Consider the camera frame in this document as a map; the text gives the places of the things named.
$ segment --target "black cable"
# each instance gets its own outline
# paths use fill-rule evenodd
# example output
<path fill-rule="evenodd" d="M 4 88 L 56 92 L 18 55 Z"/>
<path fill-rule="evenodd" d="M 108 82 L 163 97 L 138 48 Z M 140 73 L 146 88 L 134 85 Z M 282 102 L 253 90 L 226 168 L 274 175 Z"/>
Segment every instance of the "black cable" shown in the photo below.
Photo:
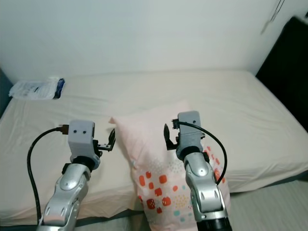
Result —
<path fill-rule="evenodd" d="M 36 145 L 36 143 L 40 140 L 40 138 L 42 138 L 43 136 L 47 135 L 48 133 L 51 133 L 53 131 L 62 131 L 62 128 L 53 128 L 50 129 L 48 131 L 43 132 L 42 134 L 40 134 L 31 144 L 29 151 L 28 151 L 28 156 L 27 156 L 27 169 L 28 169 L 28 174 L 29 174 L 29 178 L 31 181 L 31 185 L 32 185 L 32 189 L 33 189 L 33 193 L 34 193 L 34 198 L 35 198 L 35 205 L 37 208 L 37 219 L 38 219 L 38 224 L 39 224 L 39 219 L 41 217 L 41 212 L 40 212 L 40 204 L 39 204 L 39 194 L 38 194 L 38 190 L 33 178 L 33 174 L 32 174 L 32 169 L 31 169 L 31 154 L 32 154 L 32 150 L 34 148 L 34 146 Z"/>
<path fill-rule="evenodd" d="M 205 134 L 209 135 L 210 137 L 212 137 L 213 140 L 215 140 L 219 144 L 219 146 L 221 147 L 222 152 L 223 152 L 225 163 L 224 163 L 224 166 L 223 166 L 223 171 L 222 171 L 219 179 L 217 180 L 217 185 L 218 185 L 221 182 L 221 180 L 223 179 L 223 177 L 225 176 L 225 173 L 226 173 L 226 170 L 227 170 L 227 153 L 226 153 L 226 150 L 225 150 L 224 146 L 222 145 L 222 143 L 212 133 L 210 133 L 209 131 L 205 130 L 202 127 L 199 127 L 198 125 L 190 124 L 190 123 L 187 123 L 187 122 L 180 122 L 180 121 L 178 121 L 177 124 L 181 124 L 181 125 L 185 125 L 185 126 L 189 126 L 189 127 L 198 129 L 198 130 L 204 132 Z"/>

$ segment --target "plastic bag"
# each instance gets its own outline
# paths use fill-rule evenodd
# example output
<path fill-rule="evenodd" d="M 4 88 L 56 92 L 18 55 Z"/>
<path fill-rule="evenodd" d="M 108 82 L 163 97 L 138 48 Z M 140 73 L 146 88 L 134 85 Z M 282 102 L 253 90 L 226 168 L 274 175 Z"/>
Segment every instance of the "plastic bag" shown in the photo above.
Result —
<path fill-rule="evenodd" d="M 49 78 L 47 80 L 20 80 L 10 90 L 9 96 L 19 100 L 59 99 L 65 80 Z"/>

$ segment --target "black connector plug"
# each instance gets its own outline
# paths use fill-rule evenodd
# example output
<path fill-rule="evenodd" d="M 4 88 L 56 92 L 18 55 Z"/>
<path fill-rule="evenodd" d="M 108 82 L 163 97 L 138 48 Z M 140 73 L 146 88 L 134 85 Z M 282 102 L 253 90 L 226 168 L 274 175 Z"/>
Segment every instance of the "black connector plug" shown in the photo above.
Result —
<path fill-rule="evenodd" d="M 173 119 L 172 120 L 173 129 L 179 129 L 180 126 L 179 126 L 178 122 L 179 122 L 179 119 Z"/>
<path fill-rule="evenodd" d="M 68 135 L 68 128 L 69 128 L 68 124 L 63 124 L 59 128 L 60 132 L 62 132 L 63 135 Z"/>

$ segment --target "bed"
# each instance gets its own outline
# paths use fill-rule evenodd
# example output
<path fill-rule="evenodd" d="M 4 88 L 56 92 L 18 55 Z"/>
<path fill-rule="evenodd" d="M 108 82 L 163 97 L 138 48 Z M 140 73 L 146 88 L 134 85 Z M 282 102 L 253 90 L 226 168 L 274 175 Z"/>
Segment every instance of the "bed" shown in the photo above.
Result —
<path fill-rule="evenodd" d="M 187 99 L 201 124 L 224 144 L 230 191 L 255 190 L 308 170 L 308 134 L 284 105 L 246 71 L 187 71 L 108 74 L 66 78 L 58 100 L 12 99 L 0 121 L 1 226 L 36 223 L 35 201 L 26 169 L 32 141 L 72 119 L 92 120 L 95 138 L 107 140 L 114 115 L 127 115 Z M 208 139 L 210 146 L 215 143 Z M 44 208 L 62 167 L 69 162 L 67 136 L 49 134 L 37 143 L 32 171 Z M 121 140 L 104 152 L 92 172 L 78 219 L 110 218 L 141 211 L 130 163 Z"/>

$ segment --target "black wire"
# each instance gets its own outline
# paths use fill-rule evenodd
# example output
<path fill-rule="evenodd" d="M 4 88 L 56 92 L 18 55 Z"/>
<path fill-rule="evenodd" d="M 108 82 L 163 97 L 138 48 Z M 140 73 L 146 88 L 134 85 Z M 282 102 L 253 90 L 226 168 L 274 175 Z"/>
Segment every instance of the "black wire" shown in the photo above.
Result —
<path fill-rule="evenodd" d="M 278 3 L 278 5 L 277 5 L 277 7 L 276 7 L 276 9 L 275 9 L 275 12 L 274 12 L 272 18 L 270 19 L 272 22 L 274 22 L 276 16 L 279 14 L 279 12 L 280 12 L 280 10 L 281 10 L 283 4 L 284 4 L 284 1 L 285 1 L 285 0 L 279 0 L 279 3 Z"/>
<path fill-rule="evenodd" d="M 53 128 L 50 129 L 48 131 L 43 132 L 42 134 L 40 134 L 31 144 L 29 151 L 28 151 L 28 156 L 27 156 L 27 169 L 28 169 L 28 174 L 29 174 L 29 178 L 31 181 L 31 185 L 32 185 L 32 189 L 33 189 L 33 193 L 34 193 L 34 198 L 35 198 L 35 205 L 37 208 L 37 219 L 38 219 L 38 224 L 39 224 L 39 219 L 41 217 L 41 212 L 40 212 L 40 204 L 39 204 L 39 193 L 37 190 L 37 187 L 35 185 L 35 181 L 33 178 L 33 174 L 32 174 L 32 169 L 31 169 L 31 154 L 32 154 L 32 150 L 34 148 L 34 146 L 36 145 L 36 143 L 40 140 L 40 138 L 42 138 L 43 136 L 47 135 L 48 133 L 51 133 L 53 131 L 61 131 L 61 128 Z"/>
<path fill-rule="evenodd" d="M 222 143 L 212 133 L 210 133 L 209 131 L 205 130 L 202 127 L 199 127 L 198 125 L 190 124 L 190 123 L 187 123 L 187 122 L 180 122 L 180 121 L 178 121 L 177 124 L 181 124 L 181 125 L 185 125 L 185 126 L 189 126 L 189 127 L 198 129 L 198 130 L 204 132 L 205 134 L 209 135 L 210 137 L 212 137 L 213 140 L 215 140 L 219 144 L 219 146 L 221 147 L 222 152 L 223 152 L 225 163 L 224 163 L 224 166 L 223 166 L 223 171 L 222 171 L 219 179 L 217 180 L 217 185 L 218 185 L 221 182 L 221 180 L 223 179 L 223 177 L 225 176 L 225 173 L 226 173 L 226 170 L 227 170 L 227 153 L 226 153 L 226 150 L 225 150 L 224 146 L 222 145 Z"/>

